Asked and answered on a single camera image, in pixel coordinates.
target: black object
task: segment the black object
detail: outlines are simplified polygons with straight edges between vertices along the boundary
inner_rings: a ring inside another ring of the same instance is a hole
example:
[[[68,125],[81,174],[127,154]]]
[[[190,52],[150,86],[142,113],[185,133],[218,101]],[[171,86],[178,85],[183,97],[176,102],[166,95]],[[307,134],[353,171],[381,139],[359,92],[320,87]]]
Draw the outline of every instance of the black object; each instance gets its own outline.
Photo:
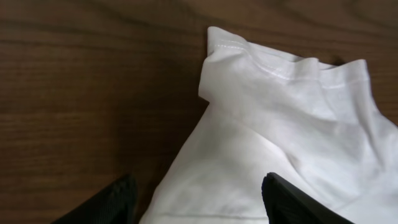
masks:
[[[276,173],[267,174],[261,190],[270,224],[352,224]]]
[[[132,224],[136,181],[125,175],[52,224]]]

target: folded white fabric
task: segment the folded white fabric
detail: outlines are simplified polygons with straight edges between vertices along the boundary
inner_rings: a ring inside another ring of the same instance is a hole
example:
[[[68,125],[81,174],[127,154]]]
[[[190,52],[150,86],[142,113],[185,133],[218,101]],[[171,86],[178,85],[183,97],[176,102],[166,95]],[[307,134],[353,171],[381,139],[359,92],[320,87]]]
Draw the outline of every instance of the folded white fabric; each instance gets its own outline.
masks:
[[[364,60],[334,67],[210,27],[199,95],[209,107],[141,224],[268,223],[268,172],[354,223],[398,222],[398,130]]]

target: wooden table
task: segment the wooden table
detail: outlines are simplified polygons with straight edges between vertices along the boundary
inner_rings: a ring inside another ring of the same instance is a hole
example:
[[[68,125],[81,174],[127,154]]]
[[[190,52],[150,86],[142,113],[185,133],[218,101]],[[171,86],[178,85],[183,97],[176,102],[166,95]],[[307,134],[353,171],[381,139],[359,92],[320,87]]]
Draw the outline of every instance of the wooden table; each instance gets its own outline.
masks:
[[[132,172],[141,216],[204,112],[206,28],[368,61],[398,123],[395,0],[0,0],[0,223],[48,223]]]

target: wood grain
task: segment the wood grain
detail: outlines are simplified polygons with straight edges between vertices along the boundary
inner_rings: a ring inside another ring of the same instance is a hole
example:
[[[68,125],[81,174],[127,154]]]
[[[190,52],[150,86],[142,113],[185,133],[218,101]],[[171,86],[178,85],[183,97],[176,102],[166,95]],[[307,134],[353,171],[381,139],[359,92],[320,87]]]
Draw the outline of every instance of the wood grain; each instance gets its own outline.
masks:
[[[204,112],[206,28],[368,61],[398,123],[395,0],[0,0],[0,223],[48,223],[118,176],[138,217]]]

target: white fabric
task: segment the white fabric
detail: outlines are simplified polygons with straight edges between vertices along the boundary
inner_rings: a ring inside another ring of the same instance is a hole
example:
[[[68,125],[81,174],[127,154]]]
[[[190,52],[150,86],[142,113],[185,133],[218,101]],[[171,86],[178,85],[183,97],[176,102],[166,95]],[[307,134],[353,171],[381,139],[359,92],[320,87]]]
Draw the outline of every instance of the white fabric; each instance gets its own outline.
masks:
[[[398,223],[398,130],[364,60],[334,67],[210,27],[199,95],[210,105],[140,224],[268,223],[268,172],[352,222]]]

